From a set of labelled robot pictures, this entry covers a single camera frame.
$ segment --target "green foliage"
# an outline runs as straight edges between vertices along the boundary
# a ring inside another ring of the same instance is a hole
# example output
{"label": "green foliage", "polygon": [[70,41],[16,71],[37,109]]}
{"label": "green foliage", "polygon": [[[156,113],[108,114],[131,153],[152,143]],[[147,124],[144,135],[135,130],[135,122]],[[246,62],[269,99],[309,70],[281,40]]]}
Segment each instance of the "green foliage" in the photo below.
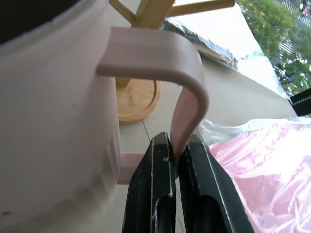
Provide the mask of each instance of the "green foliage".
{"label": "green foliage", "polygon": [[288,33],[294,33],[297,18],[273,0],[240,0],[246,22],[264,54],[278,56],[278,45]]}
{"label": "green foliage", "polygon": [[277,75],[290,95],[311,86],[311,29],[297,27],[299,12],[292,14],[274,0],[238,0],[246,22],[264,54],[274,61],[279,57],[279,44],[289,38],[295,51],[284,54]]}

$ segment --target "clear plastic wrap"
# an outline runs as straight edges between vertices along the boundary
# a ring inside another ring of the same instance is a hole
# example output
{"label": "clear plastic wrap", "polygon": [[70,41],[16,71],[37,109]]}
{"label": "clear plastic wrap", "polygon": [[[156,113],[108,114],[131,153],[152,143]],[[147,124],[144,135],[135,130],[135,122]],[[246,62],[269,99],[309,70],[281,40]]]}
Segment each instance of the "clear plastic wrap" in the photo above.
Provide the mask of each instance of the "clear plastic wrap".
{"label": "clear plastic wrap", "polygon": [[311,233],[311,118],[251,120],[200,133],[257,233]]}
{"label": "clear plastic wrap", "polygon": [[[201,0],[176,0],[176,5]],[[249,29],[239,5],[197,14],[169,17],[164,30],[192,41],[210,59],[225,65],[284,98],[289,98],[258,42]]]}

